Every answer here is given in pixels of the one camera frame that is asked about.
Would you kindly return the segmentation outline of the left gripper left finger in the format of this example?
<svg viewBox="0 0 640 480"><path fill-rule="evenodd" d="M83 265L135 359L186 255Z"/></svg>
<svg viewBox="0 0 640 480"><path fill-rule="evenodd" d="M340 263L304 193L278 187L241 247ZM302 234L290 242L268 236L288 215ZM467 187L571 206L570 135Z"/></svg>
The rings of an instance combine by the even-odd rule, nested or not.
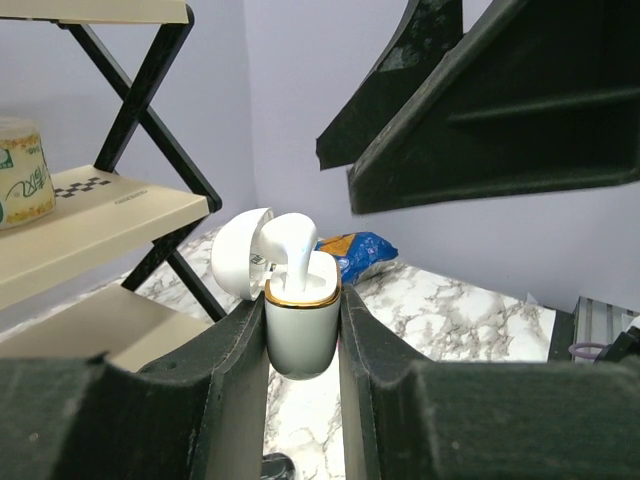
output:
<svg viewBox="0 0 640 480"><path fill-rule="evenodd" d="M5 479L257 479L268 384L263 300L141 371L104 354L1 364Z"/></svg>

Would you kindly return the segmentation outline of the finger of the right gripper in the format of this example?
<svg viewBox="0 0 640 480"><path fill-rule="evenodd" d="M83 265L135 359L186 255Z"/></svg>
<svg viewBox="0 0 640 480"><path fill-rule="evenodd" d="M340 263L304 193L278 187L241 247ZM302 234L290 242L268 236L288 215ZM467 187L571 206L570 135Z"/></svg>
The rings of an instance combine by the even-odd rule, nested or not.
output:
<svg viewBox="0 0 640 480"><path fill-rule="evenodd" d="M639 5L495 1L348 173L357 215L639 178Z"/></svg>
<svg viewBox="0 0 640 480"><path fill-rule="evenodd" d="M410 1L374 66L316 140L320 168L355 163L462 38L461 0Z"/></svg>

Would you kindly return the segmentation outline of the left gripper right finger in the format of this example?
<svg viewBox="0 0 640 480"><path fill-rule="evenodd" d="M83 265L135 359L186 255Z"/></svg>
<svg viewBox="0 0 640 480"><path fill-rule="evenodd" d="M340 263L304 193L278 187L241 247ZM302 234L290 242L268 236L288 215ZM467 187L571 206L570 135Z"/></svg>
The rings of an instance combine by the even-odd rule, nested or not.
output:
<svg viewBox="0 0 640 480"><path fill-rule="evenodd" d="M340 305L341 418L350 479L635 479L639 331L591 364L435 362Z"/></svg>

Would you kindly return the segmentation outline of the white earbud charging case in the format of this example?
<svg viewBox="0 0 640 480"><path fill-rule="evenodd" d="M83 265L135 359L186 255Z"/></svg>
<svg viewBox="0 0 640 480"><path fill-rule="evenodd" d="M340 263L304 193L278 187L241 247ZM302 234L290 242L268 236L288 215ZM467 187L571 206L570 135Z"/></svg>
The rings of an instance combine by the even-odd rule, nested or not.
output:
<svg viewBox="0 0 640 480"><path fill-rule="evenodd" d="M226 293L242 300L264 297L271 365L286 378L308 380L327 370L334 356L341 273L333 256L314 248L306 289L287 293L287 267L266 259L258 246L260 230L276 217L270 208L235 216L217 233L210 265Z"/></svg>

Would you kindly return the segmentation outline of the white earbud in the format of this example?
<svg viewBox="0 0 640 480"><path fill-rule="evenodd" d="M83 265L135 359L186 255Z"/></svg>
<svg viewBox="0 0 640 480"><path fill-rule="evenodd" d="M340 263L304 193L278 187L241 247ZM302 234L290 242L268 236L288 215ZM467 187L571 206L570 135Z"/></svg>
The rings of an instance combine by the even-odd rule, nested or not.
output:
<svg viewBox="0 0 640 480"><path fill-rule="evenodd" d="M306 289L307 273L318 240L315 223L301 213L287 213L269 220L258 234L258 246L266 259L287 267L284 290Z"/></svg>

